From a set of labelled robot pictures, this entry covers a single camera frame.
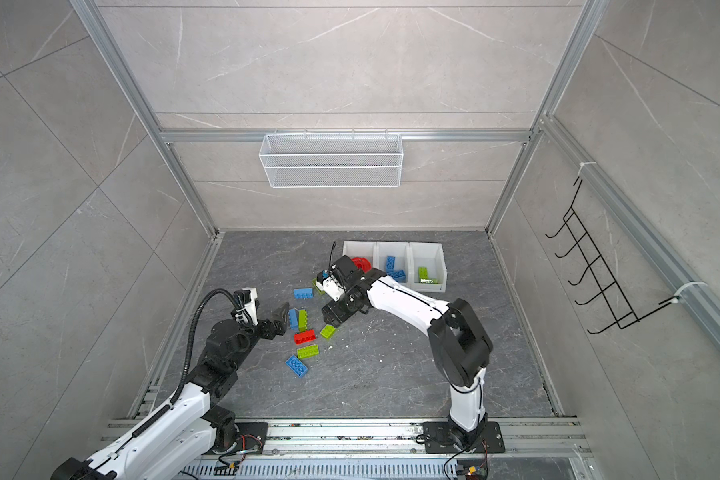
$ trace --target blue building block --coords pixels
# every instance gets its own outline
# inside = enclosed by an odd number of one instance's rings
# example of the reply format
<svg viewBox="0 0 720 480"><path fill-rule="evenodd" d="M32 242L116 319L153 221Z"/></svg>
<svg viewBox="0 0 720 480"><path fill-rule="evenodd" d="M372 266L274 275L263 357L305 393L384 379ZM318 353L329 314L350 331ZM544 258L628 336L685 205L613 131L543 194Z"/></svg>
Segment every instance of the blue building block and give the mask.
<svg viewBox="0 0 720 480"><path fill-rule="evenodd" d="M405 272L403 270L395 270L394 272L388 272L388 274L397 282L405 282Z"/></svg>
<svg viewBox="0 0 720 480"><path fill-rule="evenodd" d="M295 288L295 289L293 289L293 296L297 299L312 298L312 289L311 288Z"/></svg>
<svg viewBox="0 0 720 480"><path fill-rule="evenodd" d="M291 323L291 330L298 330L298 310L291 308L288 310L288 321Z"/></svg>
<svg viewBox="0 0 720 480"><path fill-rule="evenodd" d="M293 370L293 372L299 377L306 375L307 370L309 370L301 360L296 358L296 355L291 355L291 358L286 360L286 365L288 365L288 367L290 367L290 369Z"/></svg>

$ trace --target wall tile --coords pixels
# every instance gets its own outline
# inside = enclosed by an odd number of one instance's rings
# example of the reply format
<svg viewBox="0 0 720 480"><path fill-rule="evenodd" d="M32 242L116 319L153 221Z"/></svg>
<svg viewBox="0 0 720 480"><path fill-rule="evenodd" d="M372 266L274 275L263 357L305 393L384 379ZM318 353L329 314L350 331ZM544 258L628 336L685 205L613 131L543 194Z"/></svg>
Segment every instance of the wall tile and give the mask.
<svg viewBox="0 0 720 480"><path fill-rule="evenodd" d="M503 185L502 181L436 181L403 182L395 188L273 189L267 182L195 182L219 228L304 230L481 230Z"/></svg>
<svg viewBox="0 0 720 480"><path fill-rule="evenodd" d="M157 248L184 203L184 193L148 138L101 184L101 190L152 248Z"/></svg>
<svg viewBox="0 0 720 480"><path fill-rule="evenodd" d="M565 414L581 420L604 477L658 480L560 279L514 200L495 241Z"/></svg>
<svg viewBox="0 0 720 480"><path fill-rule="evenodd" d="M205 229L192 207L184 202L155 253L186 288L207 244Z"/></svg>
<svg viewBox="0 0 720 480"><path fill-rule="evenodd" d="M516 195L551 259L574 242L570 234L561 234L559 244L544 236L562 225L574 194L576 168L568 162L543 141ZM672 295L586 184L575 207L638 315ZM591 274L578 286L566 282L576 282L584 269L571 257L552 265L568 297L585 302L598 290ZM601 284L611 280L599 263L596 274ZM624 297L615 291L608 297L617 315L629 312ZM612 321L602 299L574 308L584 328L599 330ZM588 340L660 478L720 478L720 354L684 309L670 306L629 328Z"/></svg>
<svg viewBox="0 0 720 480"><path fill-rule="evenodd" d="M156 115L163 128L530 128L536 113Z"/></svg>
<svg viewBox="0 0 720 480"><path fill-rule="evenodd" d="M0 478L18 469L151 253L97 191L0 291Z"/></svg>
<svg viewBox="0 0 720 480"><path fill-rule="evenodd" d="M387 7L427 7L432 0L393 0L384 3ZM183 7L186 0L96 0L102 7ZM195 0L193 7L375 7L373 0ZM439 0L437 5L453 7L490 6L580 6L584 0Z"/></svg>
<svg viewBox="0 0 720 480"><path fill-rule="evenodd" d="M266 181L257 142L182 142L174 145L195 181ZM407 142L403 181L505 180L518 142Z"/></svg>
<svg viewBox="0 0 720 480"><path fill-rule="evenodd" d="M97 184L146 135L90 38L8 80Z"/></svg>
<svg viewBox="0 0 720 480"><path fill-rule="evenodd" d="M579 13L101 10L156 111L284 114L534 111Z"/></svg>
<svg viewBox="0 0 720 480"><path fill-rule="evenodd" d="M152 255L14 480L48 478L70 456L82 460L100 447L106 423L128 413L183 294L182 285Z"/></svg>
<svg viewBox="0 0 720 480"><path fill-rule="evenodd" d="M96 186L0 79L0 287Z"/></svg>
<svg viewBox="0 0 720 480"><path fill-rule="evenodd" d="M1 0L0 71L15 70L86 35L67 0Z"/></svg>
<svg viewBox="0 0 720 480"><path fill-rule="evenodd" d="M613 0L597 33L720 103L720 2Z"/></svg>
<svg viewBox="0 0 720 480"><path fill-rule="evenodd" d="M720 297L720 107L596 38L557 116Z"/></svg>

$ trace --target hook rack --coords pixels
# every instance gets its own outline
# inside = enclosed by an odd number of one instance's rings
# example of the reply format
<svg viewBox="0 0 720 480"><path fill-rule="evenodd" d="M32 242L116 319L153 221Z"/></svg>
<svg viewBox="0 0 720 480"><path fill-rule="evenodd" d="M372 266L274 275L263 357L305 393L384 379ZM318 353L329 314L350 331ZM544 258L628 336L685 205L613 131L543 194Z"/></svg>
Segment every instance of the hook rack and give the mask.
<svg viewBox="0 0 720 480"><path fill-rule="evenodd" d="M600 252L600 248L598 248L597 244L595 243L594 238L592 238L592 236L590 235L590 232L586 229L584 222L581 221L581 218L579 218L579 215L576 213L576 210L574 209L574 202L576 202L576 197L578 196L579 190L581 189L581 177L576 178L576 181L574 182L574 186L576 187L576 193L574 194L574 198L570 202L570 206L568 206L568 210L566 210L565 214L563 215L563 225L557 230L557 232L555 232L555 235L551 235L551 236L546 235L546 234L544 234L544 235L547 238L555 238L557 235L560 234L561 231L563 231L563 228L568 230L568 232L576 240L576 242L573 244L573 246L571 248L568 249L568 251L565 254L563 254L563 255L555 254L555 256L557 258L565 258L566 256L568 256L568 254L570 254L572 251L574 251L575 248L578 247L579 252L581 253L582 257L584 258L584 261L586 262L586 267L584 268L584 272L581 274L581 277L578 279L578 281L576 283L574 283L574 282L571 282L570 280L568 280L568 283L570 283L572 286L576 286L584 280L584 277L586 276L587 272L591 272L592 277L594 278L595 283L597 284L597 288L600 290L595 296L593 296L586 302L578 302L577 300L575 300L574 302L576 302L577 305L586 305L587 303L592 302L597 297L602 295L603 298L605 299L606 305L608 305L608 310L610 311L611 316L614 318L614 321L612 323L609 323L601 330L593 332L589 329L586 329L586 331L591 335L597 335L598 333L605 332L606 330L608 330L609 328L611 328L614 325L618 326L621 330L624 330L628 326L631 326L631 325L647 318L648 316L653 315L653 313L656 313L659 310L662 310L662 308L664 308L665 306L669 306L669 305L672 305L673 303L677 303L678 300L680 299L679 291L677 293L675 293L675 295L672 295L670 298L659 302L659 306L657 308L653 309L651 312L648 312L642 316L637 315L637 313L635 312L635 309L632 307L632 304L630 303L630 299L628 299L626 297L626 294L624 293L624 290L622 290L621 285L619 284L619 281L616 279L614 273L611 271L608 263L605 262L605 257ZM570 228L570 225L568 225L570 220L573 218L575 218L576 221L578 221L579 225L581 225L581 228L584 229L584 234L582 234L578 238L576 238L576 235L574 235L574 231ZM593 258L592 260L589 260L587 258L586 254L584 252L584 249L581 248L581 241L584 240L584 238L590 239L590 242L592 243L592 245L595 248L595 251L597 252L597 256L595 258ZM606 270L608 270L608 274L610 275L610 277L612 279L612 281L605 286L600 284L600 280L597 279L597 275L595 275L594 270L592 270L592 265L594 265L598 260L603 261L603 264L605 265L605 268L606 268ZM614 308L611 306L610 302L608 301L608 296L606 295L606 292L608 291L608 289L610 289L613 286L615 286L619 290L619 293L624 298L626 305L630 308L630 311L621 317L616 317ZM631 322L629 322L625 325L622 325L620 322L629 316L633 316L634 320L632 320Z"/></svg>

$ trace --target white wire basket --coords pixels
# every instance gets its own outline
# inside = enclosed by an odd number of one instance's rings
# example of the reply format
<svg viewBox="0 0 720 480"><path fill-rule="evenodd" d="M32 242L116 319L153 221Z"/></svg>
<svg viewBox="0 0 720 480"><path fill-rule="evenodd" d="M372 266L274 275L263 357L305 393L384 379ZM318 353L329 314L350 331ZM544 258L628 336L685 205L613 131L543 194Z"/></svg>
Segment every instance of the white wire basket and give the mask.
<svg viewBox="0 0 720 480"><path fill-rule="evenodd" d="M296 133L264 136L259 158L273 188L399 187L399 134Z"/></svg>

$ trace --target toy building block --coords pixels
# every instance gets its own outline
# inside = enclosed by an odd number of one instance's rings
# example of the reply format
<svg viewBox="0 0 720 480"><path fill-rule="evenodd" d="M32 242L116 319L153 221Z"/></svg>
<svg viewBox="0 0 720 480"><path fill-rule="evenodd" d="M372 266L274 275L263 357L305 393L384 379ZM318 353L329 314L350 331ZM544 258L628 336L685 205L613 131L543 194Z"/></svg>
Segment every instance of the toy building block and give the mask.
<svg viewBox="0 0 720 480"><path fill-rule="evenodd" d="M304 375L306 375L307 370L309 370L307 366L302 363L301 360L296 358L295 355L291 355L291 358L286 360L286 365L288 365L288 367L290 367L290 369L293 370L293 372L299 377L303 377Z"/></svg>
<svg viewBox="0 0 720 480"><path fill-rule="evenodd" d="M317 288L317 279L316 279L316 278L313 278L313 279L312 279L312 286L315 287L315 290L317 290L317 294L318 294L318 295L325 295L325 294L326 294L326 292L325 292L324 290L320 290L319 288Z"/></svg>
<svg viewBox="0 0 720 480"><path fill-rule="evenodd" d="M307 311L298 311L298 331L304 333L307 331Z"/></svg>
<svg viewBox="0 0 720 480"><path fill-rule="evenodd" d="M320 354L320 349L317 348L317 345L310 345L310 346L303 346L300 349L296 350L296 356L299 360L308 359L312 356L317 356Z"/></svg>
<svg viewBox="0 0 720 480"><path fill-rule="evenodd" d="M334 333L336 333L336 328L334 328L333 325L326 325L322 330L320 330L320 335L326 340L331 338Z"/></svg>
<svg viewBox="0 0 720 480"><path fill-rule="evenodd" d="M316 339L315 331L314 330L308 330L304 333L297 333L293 336L293 341L296 342L297 345L301 345L302 343L311 342L314 339Z"/></svg>
<svg viewBox="0 0 720 480"><path fill-rule="evenodd" d="M298 310L291 308L288 310L288 321L291 324L291 330L298 330Z"/></svg>
<svg viewBox="0 0 720 480"><path fill-rule="evenodd" d="M403 270L395 270L393 272L387 272L397 282L405 282L405 272Z"/></svg>
<svg viewBox="0 0 720 480"><path fill-rule="evenodd" d="M311 288L295 288L293 289L293 296L298 299L312 298Z"/></svg>

